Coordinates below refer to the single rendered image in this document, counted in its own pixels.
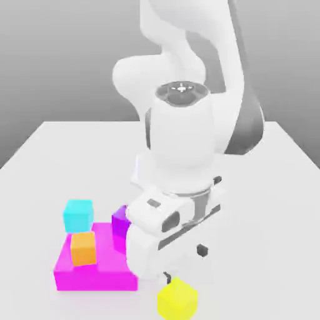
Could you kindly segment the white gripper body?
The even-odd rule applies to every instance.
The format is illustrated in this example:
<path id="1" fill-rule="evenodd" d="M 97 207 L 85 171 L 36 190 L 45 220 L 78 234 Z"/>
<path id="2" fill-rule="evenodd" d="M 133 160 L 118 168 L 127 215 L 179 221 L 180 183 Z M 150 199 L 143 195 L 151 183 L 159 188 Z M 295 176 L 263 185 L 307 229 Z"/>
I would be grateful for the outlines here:
<path id="1" fill-rule="evenodd" d="M 204 237 L 218 201 L 196 204 L 191 199 L 150 199 L 139 209 L 127 210 L 131 225 L 126 235 L 126 259 L 130 271 L 141 279 L 152 279 L 189 253 L 205 257 L 209 253 Z"/>

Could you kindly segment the small purple cube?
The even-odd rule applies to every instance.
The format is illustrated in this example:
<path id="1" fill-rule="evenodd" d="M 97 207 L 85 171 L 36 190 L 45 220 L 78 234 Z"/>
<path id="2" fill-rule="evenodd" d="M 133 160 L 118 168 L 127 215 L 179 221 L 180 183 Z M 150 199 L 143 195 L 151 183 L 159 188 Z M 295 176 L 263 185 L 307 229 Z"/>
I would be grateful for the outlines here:
<path id="1" fill-rule="evenodd" d="M 126 209 L 127 206 L 123 205 L 112 214 L 112 240 L 115 250 L 122 254 L 126 253 L 126 235 L 131 225 Z"/>

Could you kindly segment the small yellow cube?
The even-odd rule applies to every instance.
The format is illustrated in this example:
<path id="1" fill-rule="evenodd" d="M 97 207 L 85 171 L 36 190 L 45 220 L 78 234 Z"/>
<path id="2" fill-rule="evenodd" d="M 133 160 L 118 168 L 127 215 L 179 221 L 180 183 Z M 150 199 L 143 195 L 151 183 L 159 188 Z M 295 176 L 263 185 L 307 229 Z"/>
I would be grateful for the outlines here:
<path id="1" fill-rule="evenodd" d="M 178 277 L 157 294 L 157 312 L 164 320 L 190 320 L 198 308 L 198 291 Z"/>

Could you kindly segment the small orange cube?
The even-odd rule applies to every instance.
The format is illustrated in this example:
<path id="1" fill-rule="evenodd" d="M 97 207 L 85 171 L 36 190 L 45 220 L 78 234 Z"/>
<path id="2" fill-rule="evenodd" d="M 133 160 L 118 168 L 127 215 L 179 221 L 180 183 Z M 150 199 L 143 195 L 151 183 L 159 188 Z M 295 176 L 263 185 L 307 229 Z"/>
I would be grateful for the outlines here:
<path id="1" fill-rule="evenodd" d="M 71 236 L 71 259 L 74 267 L 97 263 L 96 237 L 93 231 L 75 233 Z"/>

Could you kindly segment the small cyan cube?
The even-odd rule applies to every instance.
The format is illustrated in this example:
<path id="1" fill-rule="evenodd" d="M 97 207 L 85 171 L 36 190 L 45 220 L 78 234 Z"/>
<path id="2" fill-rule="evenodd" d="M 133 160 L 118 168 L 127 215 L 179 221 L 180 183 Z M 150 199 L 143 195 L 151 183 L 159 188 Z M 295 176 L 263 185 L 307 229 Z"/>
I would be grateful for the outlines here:
<path id="1" fill-rule="evenodd" d="M 94 221 L 93 201 L 70 199 L 63 211 L 64 228 L 68 234 L 89 232 Z"/>

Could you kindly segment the large magenta box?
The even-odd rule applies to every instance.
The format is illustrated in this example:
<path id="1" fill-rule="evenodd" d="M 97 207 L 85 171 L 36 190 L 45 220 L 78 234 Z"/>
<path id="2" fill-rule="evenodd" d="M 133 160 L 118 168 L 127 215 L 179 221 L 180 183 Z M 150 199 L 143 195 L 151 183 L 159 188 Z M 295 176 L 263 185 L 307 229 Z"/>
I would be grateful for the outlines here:
<path id="1" fill-rule="evenodd" d="M 54 267 L 58 291 L 136 291 L 138 278 L 129 270 L 125 254 L 114 249 L 110 222 L 95 222 L 97 263 L 74 267 L 68 235 Z"/>

